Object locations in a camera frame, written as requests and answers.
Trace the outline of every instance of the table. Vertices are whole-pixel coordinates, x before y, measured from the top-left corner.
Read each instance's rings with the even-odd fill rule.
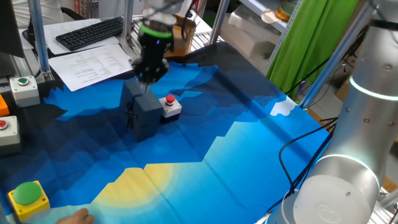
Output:
[[[55,223],[86,207],[96,223],[255,223],[289,183],[278,161],[291,139],[319,127],[224,42],[183,58],[151,87],[174,94],[176,122],[137,143],[118,117],[123,74],[76,92],[39,84],[42,104],[18,109],[24,152],[0,158],[0,202],[39,180]],[[293,143],[284,162],[296,177],[328,133]]]

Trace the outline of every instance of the black box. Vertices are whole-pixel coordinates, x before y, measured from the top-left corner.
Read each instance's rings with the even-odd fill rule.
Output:
[[[163,106],[151,90],[143,93],[138,82],[125,81],[119,109],[120,117],[137,142],[156,134]]]

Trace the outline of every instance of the finger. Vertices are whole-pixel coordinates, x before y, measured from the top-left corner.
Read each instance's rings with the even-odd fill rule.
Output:
[[[84,224],[94,224],[94,216],[87,215],[87,217],[84,220]]]
[[[80,209],[79,211],[77,211],[77,212],[75,212],[75,213],[73,214],[73,216],[79,217],[80,219],[86,218],[87,215],[88,215],[88,210],[87,210],[87,208],[82,208],[82,209]]]

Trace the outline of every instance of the emergency stop button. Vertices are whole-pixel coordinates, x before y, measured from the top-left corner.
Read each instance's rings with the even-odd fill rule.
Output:
[[[7,127],[7,121],[0,120],[0,131],[5,130]]]
[[[175,101],[175,96],[173,96],[173,95],[166,96],[166,104],[167,105],[172,106],[174,101]]]

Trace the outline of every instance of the paper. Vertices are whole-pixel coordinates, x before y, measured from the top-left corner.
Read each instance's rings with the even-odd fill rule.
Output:
[[[76,91],[131,70],[130,57],[118,44],[49,59],[51,67]]]
[[[21,38],[22,49],[24,49],[24,50],[33,49],[33,46],[22,35],[22,32],[24,32],[24,31],[25,31],[24,29],[19,29],[19,37]]]
[[[272,24],[274,22],[282,22],[278,17],[276,17],[275,11],[271,9],[267,9],[262,12],[261,19],[268,24]]]
[[[96,23],[101,22],[100,19],[83,19],[80,21],[73,21],[73,22],[63,22],[59,24],[52,24],[44,26],[44,36],[47,46],[54,54],[64,54],[71,52],[62,44],[60,44],[57,40],[55,40],[56,36],[61,34],[66,34],[67,32],[71,32],[86,26],[90,26]],[[89,46],[82,47],[75,51],[81,51],[86,49],[92,49],[94,47],[104,46],[104,45],[111,45],[117,44],[119,41],[116,37],[110,37],[108,39],[99,41],[94,44],[90,44]]]

